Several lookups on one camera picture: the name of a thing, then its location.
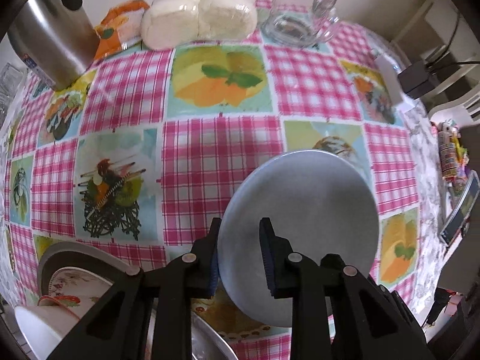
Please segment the colourful candy pack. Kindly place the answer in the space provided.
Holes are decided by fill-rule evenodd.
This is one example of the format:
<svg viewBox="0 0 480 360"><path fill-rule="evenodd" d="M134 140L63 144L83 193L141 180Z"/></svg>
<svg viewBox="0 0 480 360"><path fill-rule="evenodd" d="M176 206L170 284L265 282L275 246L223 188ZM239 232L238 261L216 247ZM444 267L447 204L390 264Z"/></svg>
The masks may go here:
<svg viewBox="0 0 480 360"><path fill-rule="evenodd" d="M460 143L460 131L453 119L438 125L439 157L442 177L456 190L462 191L468 179L468 151Z"/></svg>

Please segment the smartphone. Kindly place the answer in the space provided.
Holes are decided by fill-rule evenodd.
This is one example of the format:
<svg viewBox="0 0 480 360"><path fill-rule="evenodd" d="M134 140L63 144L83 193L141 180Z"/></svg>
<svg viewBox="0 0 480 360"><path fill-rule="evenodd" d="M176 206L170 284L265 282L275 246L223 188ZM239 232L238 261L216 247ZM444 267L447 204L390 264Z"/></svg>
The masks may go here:
<svg viewBox="0 0 480 360"><path fill-rule="evenodd" d="M440 239L448 246L452 244L457 235L461 232L470 213L479 197L479 176L475 171L469 172L469 177L457 200L452 212L439 233Z"/></svg>

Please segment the stainless steel thermos jug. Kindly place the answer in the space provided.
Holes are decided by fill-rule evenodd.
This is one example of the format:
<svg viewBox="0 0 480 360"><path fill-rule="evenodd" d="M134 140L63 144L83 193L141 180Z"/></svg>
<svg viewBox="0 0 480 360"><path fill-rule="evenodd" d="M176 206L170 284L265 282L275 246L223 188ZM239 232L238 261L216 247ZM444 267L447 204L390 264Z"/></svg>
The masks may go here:
<svg viewBox="0 0 480 360"><path fill-rule="evenodd" d="M86 72L99 45L83 0L26 0L7 36L19 59L54 90Z"/></svg>

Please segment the grey floral tablecloth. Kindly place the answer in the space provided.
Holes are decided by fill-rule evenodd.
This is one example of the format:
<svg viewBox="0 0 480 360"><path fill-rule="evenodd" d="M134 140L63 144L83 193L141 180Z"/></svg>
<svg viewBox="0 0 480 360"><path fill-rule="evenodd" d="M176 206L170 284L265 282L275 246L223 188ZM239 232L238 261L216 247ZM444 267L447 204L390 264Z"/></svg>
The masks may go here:
<svg viewBox="0 0 480 360"><path fill-rule="evenodd" d="M425 106L421 100L412 99L399 89L394 91L394 95L402 97L396 110L410 137L420 205L420 246L413 295L408 306L419 324L424 324L434 303L441 271L448 261L448 247L439 237L445 222L446 187L440 168L437 133L427 117Z"/></svg>

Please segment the strawberry pattern bowl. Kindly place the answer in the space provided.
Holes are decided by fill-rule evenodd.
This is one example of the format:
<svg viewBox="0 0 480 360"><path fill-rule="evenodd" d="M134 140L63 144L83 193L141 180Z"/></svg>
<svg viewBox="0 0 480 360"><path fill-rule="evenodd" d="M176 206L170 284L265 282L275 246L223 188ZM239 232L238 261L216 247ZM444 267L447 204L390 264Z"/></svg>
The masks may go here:
<svg viewBox="0 0 480 360"><path fill-rule="evenodd" d="M58 306L80 320L92 306L86 297L75 295L45 295L40 297L38 306Z"/></svg>

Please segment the round metal tray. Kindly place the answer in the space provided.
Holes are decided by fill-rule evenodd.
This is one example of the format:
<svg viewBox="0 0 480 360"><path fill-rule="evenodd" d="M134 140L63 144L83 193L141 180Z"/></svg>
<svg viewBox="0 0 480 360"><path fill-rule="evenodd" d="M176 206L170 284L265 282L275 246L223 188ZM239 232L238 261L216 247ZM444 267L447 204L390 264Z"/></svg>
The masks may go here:
<svg viewBox="0 0 480 360"><path fill-rule="evenodd" d="M89 256L80 251L66 250L56 244L49 253L46 253L41 261L39 272L41 275L40 286L42 290L46 290L50 278L63 267L79 267L89 272L100 275L101 277L115 283L124 274L135 275L142 270L128 272L124 268L114 267L104 262L100 258ZM199 339L200 348L206 351L205 359L235 359L236 354L231 347L207 324L199 321L198 317L191 312L191 329L198 328L200 333L196 336Z"/></svg>

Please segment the black power adapter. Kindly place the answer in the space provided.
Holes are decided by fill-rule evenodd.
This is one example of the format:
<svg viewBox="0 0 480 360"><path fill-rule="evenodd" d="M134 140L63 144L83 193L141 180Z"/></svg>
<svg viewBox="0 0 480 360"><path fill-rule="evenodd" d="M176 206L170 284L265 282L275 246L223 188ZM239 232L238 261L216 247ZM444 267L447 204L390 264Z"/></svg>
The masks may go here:
<svg viewBox="0 0 480 360"><path fill-rule="evenodd" d="M418 99L434 90L439 79L433 75L423 61L416 61L398 75L402 91L412 99Z"/></svg>

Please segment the wrapped white buns pack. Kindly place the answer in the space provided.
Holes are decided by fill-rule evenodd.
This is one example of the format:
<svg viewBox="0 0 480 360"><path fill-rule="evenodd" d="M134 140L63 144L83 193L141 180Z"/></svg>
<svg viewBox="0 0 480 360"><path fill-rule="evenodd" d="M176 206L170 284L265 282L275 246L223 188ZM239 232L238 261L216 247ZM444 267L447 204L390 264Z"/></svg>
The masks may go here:
<svg viewBox="0 0 480 360"><path fill-rule="evenodd" d="M242 40L257 26L256 0L154 0L141 22L152 50L190 41Z"/></svg>

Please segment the large white bowl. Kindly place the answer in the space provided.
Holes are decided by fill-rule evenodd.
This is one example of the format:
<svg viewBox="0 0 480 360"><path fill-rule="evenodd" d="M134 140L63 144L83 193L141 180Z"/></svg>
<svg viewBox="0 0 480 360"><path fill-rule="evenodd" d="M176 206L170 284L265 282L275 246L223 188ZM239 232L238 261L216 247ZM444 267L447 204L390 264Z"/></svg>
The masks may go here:
<svg viewBox="0 0 480 360"><path fill-rule="evenodd" d="M16 306L19 330L37 359L47 359L80 319L58 305Z"/></svg>

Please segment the orange snack packet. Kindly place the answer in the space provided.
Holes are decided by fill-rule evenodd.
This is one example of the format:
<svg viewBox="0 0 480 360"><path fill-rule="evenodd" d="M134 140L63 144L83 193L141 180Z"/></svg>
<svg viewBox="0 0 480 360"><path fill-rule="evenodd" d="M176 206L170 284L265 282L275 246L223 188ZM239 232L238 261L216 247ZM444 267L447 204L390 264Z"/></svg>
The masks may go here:
<svg viewBox="0 0 480 360"><path fill-rule="evenodd" d="M111 8L95 27L100 42L94 59L104 59L139 43L141 22L149 8L144 0L128 0Z"/></svg>

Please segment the white plastic chair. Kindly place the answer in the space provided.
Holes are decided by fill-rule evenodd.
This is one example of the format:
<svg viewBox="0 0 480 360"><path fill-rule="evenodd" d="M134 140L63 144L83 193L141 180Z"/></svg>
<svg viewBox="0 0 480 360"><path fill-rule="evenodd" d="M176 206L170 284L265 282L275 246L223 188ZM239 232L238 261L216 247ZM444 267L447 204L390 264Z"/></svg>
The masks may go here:
<svg viewBox="0 0 480 360"><path fill-rule="evenodd" d="M410 63L433 64L440 88L422 97L428 112L479 84L479 40L452 0L425 0L392 44Z"/></svg>

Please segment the small white bowl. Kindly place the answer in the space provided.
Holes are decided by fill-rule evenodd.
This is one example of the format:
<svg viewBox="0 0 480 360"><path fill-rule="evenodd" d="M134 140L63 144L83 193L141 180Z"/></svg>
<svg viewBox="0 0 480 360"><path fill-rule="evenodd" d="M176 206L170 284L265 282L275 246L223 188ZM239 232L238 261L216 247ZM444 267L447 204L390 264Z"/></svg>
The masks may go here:
<svg viewBox="0 0 480 360"><path fill-rule="evenodd" d="M326 254L368 275L377 252L379 216L363 176L346 160L321 150L282 154L254 170L233 194L218 236L221 282L253 320L291 326L292 302L267 286L259 225L270 219L277 236L316 263Z"/></svg>

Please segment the drinking glass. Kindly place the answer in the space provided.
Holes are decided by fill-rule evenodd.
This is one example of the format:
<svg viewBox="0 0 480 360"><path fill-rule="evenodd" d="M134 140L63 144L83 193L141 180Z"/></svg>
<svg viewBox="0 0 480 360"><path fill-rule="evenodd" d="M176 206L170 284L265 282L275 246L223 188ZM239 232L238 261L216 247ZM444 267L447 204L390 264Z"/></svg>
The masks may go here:
<svg viewBox="0 0 480 360"><path fill-rule="evenodd" d="M20 95L24 91L28 71L11 63L1 68L1 127L11 122L20 107Z"/></svg>

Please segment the clear glass mug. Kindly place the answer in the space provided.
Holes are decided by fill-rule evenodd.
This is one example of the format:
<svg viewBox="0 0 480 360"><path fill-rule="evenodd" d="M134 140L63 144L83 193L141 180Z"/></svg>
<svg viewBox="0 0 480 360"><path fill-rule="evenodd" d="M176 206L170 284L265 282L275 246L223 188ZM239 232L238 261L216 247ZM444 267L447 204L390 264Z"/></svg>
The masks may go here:
<svg viewBox="0 0 480 360"><path fill-rule="evenodd" d="M261 26L270 41L306 48L332 39L340 25L338 0L272 0Z"/></svg>

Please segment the pink checkered tablecloth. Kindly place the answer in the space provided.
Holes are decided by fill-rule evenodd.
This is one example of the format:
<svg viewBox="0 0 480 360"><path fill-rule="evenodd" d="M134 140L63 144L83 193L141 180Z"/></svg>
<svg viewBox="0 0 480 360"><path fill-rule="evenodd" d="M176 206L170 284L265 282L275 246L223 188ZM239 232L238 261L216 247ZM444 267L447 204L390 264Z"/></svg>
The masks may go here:
<svg viewBox="0 0 480 360"><path fill-rule="evenodd" d="M135 46L54 92L27 75L1 149L1 294L38 300L38 263L70 241L164 266L203 236L234 191L283 152L329 150L353 164L382 218L372 276L410 302L418 195L404 118L368 33L344 23L325 44Z"/></svg>

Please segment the floral white plate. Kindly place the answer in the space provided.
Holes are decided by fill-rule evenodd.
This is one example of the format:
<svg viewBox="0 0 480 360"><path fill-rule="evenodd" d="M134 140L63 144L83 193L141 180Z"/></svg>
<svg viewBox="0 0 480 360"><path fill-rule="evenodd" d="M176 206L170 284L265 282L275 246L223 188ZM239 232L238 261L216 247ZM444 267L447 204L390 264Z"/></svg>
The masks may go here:
<svg viewBox="0 0 480 360"><path fill-rule="evenodd" d="M101 297L112 284L99 275L77 267L64 267L49 280L48 294L53 296Z"/></svg>

